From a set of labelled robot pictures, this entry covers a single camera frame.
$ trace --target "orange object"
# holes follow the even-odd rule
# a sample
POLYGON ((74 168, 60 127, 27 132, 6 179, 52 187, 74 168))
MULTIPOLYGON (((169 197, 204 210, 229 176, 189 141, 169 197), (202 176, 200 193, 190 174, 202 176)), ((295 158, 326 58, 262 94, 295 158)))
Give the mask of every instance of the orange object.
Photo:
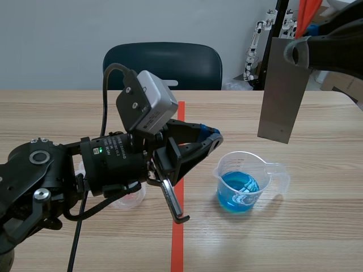
POLYGON ((323 0, 300 0, 299 15, 297 20, 297 30, 295 38, 300 38, 313 20, 317 10, 322 5, 323 0))
MULTIPOLYGON (((185 121, 185 102, 180 101, 178 107, 178 120, 185 121)), ((175 195, 181 209, 184 209, 184 178, 174 187, 175 195)), ((171 236, 171 272, 183 272, 184 270, 184 228, 183 224, 172 223, 171 236)))

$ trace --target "measuring cup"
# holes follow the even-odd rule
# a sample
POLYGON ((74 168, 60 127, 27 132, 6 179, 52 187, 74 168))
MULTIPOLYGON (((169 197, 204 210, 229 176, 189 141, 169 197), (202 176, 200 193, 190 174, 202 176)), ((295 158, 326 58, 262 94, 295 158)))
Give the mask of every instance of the measuring cup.
MULTIPOLYGON (((78 174, 83 174, 84 177, 86 176, 86 170, 83 162, 79 163, 78 170, 75 172, 75 175, 78 174)), ((125 195, 124 197, 113 201, 111 205, 117 209, 131 209, 138 206, 146 195, 145 183, 146 182, 141 184, 141 189, 139 191, 125 195)))
POLYGON ((285 194, 290 176, 280 163, 267 163, 255 154, 236 151, 223 156, 213 171, 218 179, 217 195, 229 211, 251 209, 272 180, 278 180, 278 193, 285 194))

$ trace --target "blue liquid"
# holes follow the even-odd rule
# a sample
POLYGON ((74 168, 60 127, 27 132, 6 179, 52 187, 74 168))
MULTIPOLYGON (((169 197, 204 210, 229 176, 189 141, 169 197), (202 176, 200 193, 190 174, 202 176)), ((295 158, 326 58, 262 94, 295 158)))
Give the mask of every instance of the blue liquid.
POLYGON ((229 187, 241 192, 241 195, 238 196, 227 188, 223 188, 221 191, 218 190, 218 200, 223 208, 233 212, 241 212, 253 207, 259 194, 252 196, 243 194, 260 190, 257 181, 252 176, 243 172, 229 172, 224 174, 222 179, 229 187))

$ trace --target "black cable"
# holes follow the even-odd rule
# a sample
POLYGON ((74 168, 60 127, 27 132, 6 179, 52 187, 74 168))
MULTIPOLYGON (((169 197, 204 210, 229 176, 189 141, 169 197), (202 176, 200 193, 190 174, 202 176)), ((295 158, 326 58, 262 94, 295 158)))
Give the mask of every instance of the black cable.
MULTIPOLYGON (((103 116, 102 116, 102 126, 100 136, 104 136, 106 133, 106 124, 107 124, 107 90, 108 90, 108 77, 110 73, 114 70, 120 70, 124 73, 124 75, 129 71, 127 67, 121 65, 119 63, 113 63, 109 65, 104 73, 103 73, 103 84, 102 84, 102 99, 103 99, 103 116)), ((79 208, 79 214, 82 215, 86 208, 88 191, 85 192, 85 197, 81 202, 81 207, 79 208)), ((73 271, 73 265, 75 260, 75 253, 77 251, 77 245, 79 240, 79 234, 81 233, 82 221, 77 222, 77 226, 75 228, 74 237, 73 237, 73 245, 72 250, 69 256, 68 269, 67 272, 73 271)))
MULTIPOLYGON (((88 192, 85 192, 85 198, 81 202, 81 207, 79 208, 79 213, 82 213, 82 212, 85 211, 86 202, 87 202, 87 195, 88 195, 88 192)), ((78 246, 79 234, 81 233, 81 227, 82 227, 82 221, 78 221, 77 226, 75 227, 72 250, 70 251, 67 272, 72 272, 73 271, 75 253, 77 252, 77 246, 78 246)))
POLYGON ((119 63, 110 64, 103 73, 103 85, 102 85, 102 97, 103 97, 103 117, 101 126, 101 137, 106 133, 106 123, 107 123, 107 90, 108 90, 108 78, 112 71, 119 70, 126 75, 129 71, 124 65, 119 63))

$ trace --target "measuring cup handle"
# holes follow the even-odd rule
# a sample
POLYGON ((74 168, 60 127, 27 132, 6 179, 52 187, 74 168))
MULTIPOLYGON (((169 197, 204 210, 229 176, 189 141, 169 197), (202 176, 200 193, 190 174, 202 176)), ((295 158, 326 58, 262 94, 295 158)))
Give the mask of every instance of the measuring cup handle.
POLYGON ((273 178, 278 179, 278 193, 286 194, 290 186, 290 175, 286 173, 286 168, 280 163, 267 163, 266 170, 273 178))
POLYGON ((278 193, 286 194, 290 187, 290 176, 287 173, 275 174, 278 177, 278 193))

